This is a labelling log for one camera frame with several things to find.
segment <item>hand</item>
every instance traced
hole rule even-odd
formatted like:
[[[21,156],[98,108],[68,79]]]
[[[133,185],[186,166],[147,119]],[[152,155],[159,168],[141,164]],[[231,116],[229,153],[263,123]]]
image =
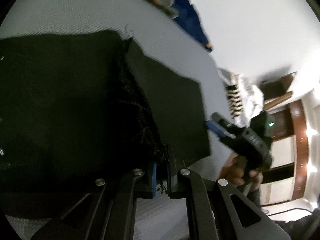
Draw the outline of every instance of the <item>hand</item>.
[[[235,187],[239,187],[244,184],[244,170],[237,167],[237,158],[235,155],[232,156],[232,165],[229,167],[223,167],[221,172],[221,178],[227,179]],[[252,170],[249,172],[249,177],[253,179],[253,185],[250,191],[254,191],[259,188],[263,180],[263,175],[258,170]]]

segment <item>white fabric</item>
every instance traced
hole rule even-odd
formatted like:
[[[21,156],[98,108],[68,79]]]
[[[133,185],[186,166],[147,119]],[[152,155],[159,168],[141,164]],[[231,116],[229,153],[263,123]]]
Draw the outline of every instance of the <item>white fabric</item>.
[[[209,54],[145,0],[17,0],[0,26],[0,39],[106,29],[116,30],[123,37],[133,35],[147,56],[199,82],[207,119],[213,112],[230,118],[224,87]],[[198,162],[194,169],[207,178],[216,179],[230,150],[215,136],[209,138],[211,161]],[[134,239],[184,239],[188,235],[186,223],[183,200],[170,200],[166,195],[154,201],[139,200]]]
[[[236,77],[239,94],[242,100],[243,113],[235,118],[235,125],[238,127],[249,127],[253,117],[260,114],[263,110],[263,93],[256,86],[249,82],[243,75]]]

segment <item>blue fabric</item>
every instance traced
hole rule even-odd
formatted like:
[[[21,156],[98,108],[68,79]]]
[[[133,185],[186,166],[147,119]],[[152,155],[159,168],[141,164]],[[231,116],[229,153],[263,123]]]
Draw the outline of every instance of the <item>blue fabric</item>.
[[[174,0],[172,7],[179,11],[179,16],[173,19],[182,29],[196,41],[201,43],[204,47],[210,43],[205,36],[198,14],[188,0]]]

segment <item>black fabric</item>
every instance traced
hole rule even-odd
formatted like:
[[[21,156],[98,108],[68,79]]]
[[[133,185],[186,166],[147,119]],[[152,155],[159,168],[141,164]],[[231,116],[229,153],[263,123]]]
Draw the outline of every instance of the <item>black fabric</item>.
[[[306,240],[307,232],[311,229],[309,237],[310,239],[319,239],[319,216],[320,210],[315,209],[312,215],[303,217],[296,221],[289,221],[285,223],[284,221],[275,221],[284,231],[288,233],[292,240]]]
[[[260,189],[256,189],[252,192],[249,192],[247,198],[255,204],[258,208],[261,208],[260,205]]]
[[[187,167],[209,156],[200,84],[146,57],[135,42],[130,45],[127,61],[152,109],[161,140],[172,145],[175,158]]]
[[[165,161],[151,110],[124,71],[126,44],[112,31],[0,41],[2,192],[71,191],[150,157]]]

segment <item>white cabinet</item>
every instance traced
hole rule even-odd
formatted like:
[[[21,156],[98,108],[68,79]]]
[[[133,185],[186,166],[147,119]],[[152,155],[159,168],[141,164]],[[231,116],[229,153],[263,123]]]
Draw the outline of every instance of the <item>white cabinet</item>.
[[[271,168],[293,163],[295,160],[295,137],[290,136],[273,142],[270,153],[273,158]]]
[[[269,205],[291,200],[294,177],[260,185],[260,204]]]

